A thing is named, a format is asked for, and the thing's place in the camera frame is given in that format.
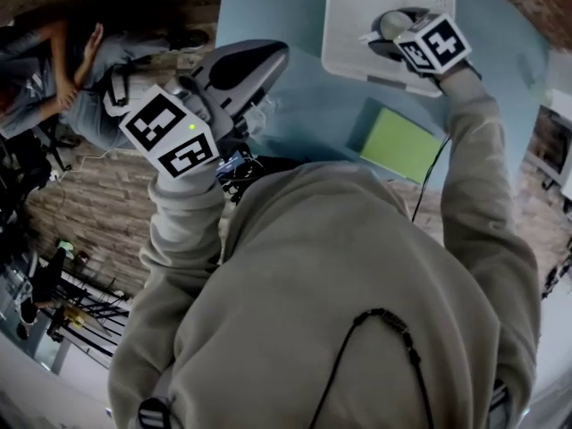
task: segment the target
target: gray hoodie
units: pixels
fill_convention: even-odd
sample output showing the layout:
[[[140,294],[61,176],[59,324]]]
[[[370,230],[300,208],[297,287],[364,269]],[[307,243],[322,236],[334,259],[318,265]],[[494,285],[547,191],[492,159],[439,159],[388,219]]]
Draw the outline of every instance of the gray hoodie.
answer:
[[[157,213],[141,251],[151,277],[111,368],[118,427],[169,367],[184,427],[308,427],[354,318],[378,307],[408,326],[434,427],[486,427],[495,380],[518,421],[534,383],[536,262],[513,228],[498,106],[470,70],[442,87],[444,248],[369,169],[308,164],[247,191],[217,266],[215,167],[151,184]],[[316,427],[428,427],[415,368],[386,324],[353,332]]]

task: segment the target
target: light blue table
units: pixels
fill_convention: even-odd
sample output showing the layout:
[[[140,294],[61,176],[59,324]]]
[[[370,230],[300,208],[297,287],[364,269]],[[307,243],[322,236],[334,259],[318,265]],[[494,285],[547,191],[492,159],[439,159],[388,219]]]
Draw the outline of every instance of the light blue table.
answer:
[[[473,47],[471,59],[499,102],[509,173],[515,181],[539,109],[529,89],[544,78],[548,44],[506,0],[457,0],[457,7],[457,23]],[[324,70],[320,62],[324,12],[325,0],[223,0],[218,46],[272,38],[291,48],[289,67],[271,91],[278,108],[261,138],[265,149],[298,159],[359,160],[361,145],[383,106],[442,137],[446,98],[421,97]],[[431,188],[442,187],[448,160],[444,152]]]

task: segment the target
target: green book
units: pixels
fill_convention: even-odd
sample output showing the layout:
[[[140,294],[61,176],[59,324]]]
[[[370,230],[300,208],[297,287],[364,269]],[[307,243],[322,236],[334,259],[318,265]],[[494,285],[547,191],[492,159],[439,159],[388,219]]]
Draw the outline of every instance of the green book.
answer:
[[[403,116],[384,108],[360,155],[414,182],[422,183],[441,141]]]

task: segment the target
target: sleeve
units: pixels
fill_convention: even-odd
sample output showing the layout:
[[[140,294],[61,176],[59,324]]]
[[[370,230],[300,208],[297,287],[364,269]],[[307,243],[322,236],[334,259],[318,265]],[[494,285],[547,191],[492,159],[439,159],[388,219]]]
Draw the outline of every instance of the sleeve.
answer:
[[[133,302],[110,368],[109,397],[120,429],[173,362],[179,325],[216,269],[224,196],[215,171],[212,163],[179,181],[159,175],[149,188],[157,213],[140,256],[151,276]]]
[[[14,27],[0,28],[0,62],[9,61],[42,42],[35,30],[20,32]]]
[[[5,139],[17,137],[41,123],[40,103],[25,105],[0,118],[0,134]]]
[[[531,397],[540,335],[533,251],[514,230],[513,200],[497,103],[470,70],[442,83],[450,98],[450,169],[442,193],[445,247],[500,320],[497,378],[509,389],[513,425]]]

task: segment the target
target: white tray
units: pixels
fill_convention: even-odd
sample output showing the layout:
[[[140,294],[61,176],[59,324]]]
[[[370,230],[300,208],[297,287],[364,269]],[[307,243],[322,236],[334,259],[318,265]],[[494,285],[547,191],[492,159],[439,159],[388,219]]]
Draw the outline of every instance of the white tray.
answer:
[[[332,74],[381,82],[430,97],[441,90],[397,63],[374,54],[359,37],[369,33],[383,13],[406,6],[429,8],[455,17],[455,0],[327,0],[322,65]]]

